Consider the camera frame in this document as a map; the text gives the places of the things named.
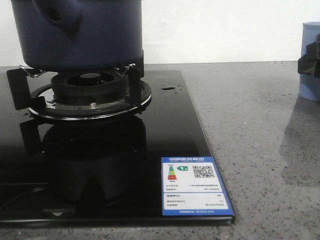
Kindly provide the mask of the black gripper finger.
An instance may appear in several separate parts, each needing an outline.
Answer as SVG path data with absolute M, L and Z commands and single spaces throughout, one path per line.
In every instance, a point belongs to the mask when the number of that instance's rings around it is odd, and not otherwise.
M 320 35 L 306 46 L 305 54 L 298 60 L 298 73 L 306 75 L 320 74 Z

